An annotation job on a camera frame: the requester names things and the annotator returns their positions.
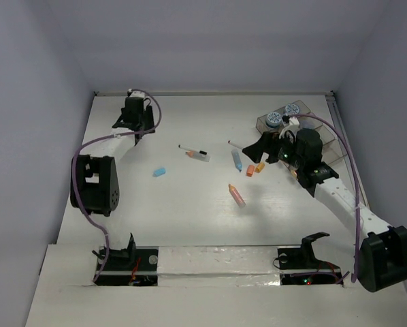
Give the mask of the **blue lidded jar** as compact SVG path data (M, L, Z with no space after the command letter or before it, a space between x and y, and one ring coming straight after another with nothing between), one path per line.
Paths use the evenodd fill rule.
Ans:
M296 114L300 114L301 108L299 107L299 105L297 105L295 103L290 103L285 106L284 112L287 116L293 116Z
M268 129L278 129L282 125L282 116L279 112L273 111L265 117L265 125Z

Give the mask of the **red capped white marker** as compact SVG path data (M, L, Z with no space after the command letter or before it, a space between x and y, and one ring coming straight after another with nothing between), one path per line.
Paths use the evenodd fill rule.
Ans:
M234 142L231 141L231 140L228 140L228 144L231 145L231 146L233 146L233 147L235 147L235 148L237 148L237 149L240 149L240 150L242 150L242 149L244 148L243 146L241 146L241 145L239 145L239 144L237 144L237 143L234 143Z

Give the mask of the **clear purple clip jar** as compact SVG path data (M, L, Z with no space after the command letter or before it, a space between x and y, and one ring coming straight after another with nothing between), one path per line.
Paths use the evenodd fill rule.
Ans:
M315 129L316 129L316 125L315 125L314 123L305 121L305 122L302 123L302 128L303 128L303 129L315 130Z

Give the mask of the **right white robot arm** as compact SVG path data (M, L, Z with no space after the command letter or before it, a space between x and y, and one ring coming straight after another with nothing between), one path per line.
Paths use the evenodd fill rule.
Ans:
M326 206L355 237L352 280L369 292L407 280L407 228L393 227L359 199L359 186L349 191L338 173L323 161L319 132L262 133L242 152L254 163L267 154L269 164L281 161L295 169L297 182Z

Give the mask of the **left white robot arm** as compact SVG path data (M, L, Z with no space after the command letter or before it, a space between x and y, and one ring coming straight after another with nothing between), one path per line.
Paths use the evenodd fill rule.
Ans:
M152 97L130 89L110 134L85 142L71 160L71 205L104 234L105 247L95 254L100 260L111 253L110 237L106 227L91 215L109 217L117 208L120 189L116 164L144 135L154 133L157 125Z

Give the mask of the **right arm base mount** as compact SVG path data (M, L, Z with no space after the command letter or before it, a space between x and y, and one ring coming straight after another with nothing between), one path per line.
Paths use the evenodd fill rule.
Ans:
M319 260L314 254L313 242L328 237L318 232L302 238L299 245L277 248L272 265L279 271L281 285L342 285L343 274L339 266Z

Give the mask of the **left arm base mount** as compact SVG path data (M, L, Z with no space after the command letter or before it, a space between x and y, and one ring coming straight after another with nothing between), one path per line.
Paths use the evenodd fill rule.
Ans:
M130 234L128 245L111 249L105 262L106 248L92 251L97 258L94 283L98 286L156 286L158 284L158 247L137 247Z

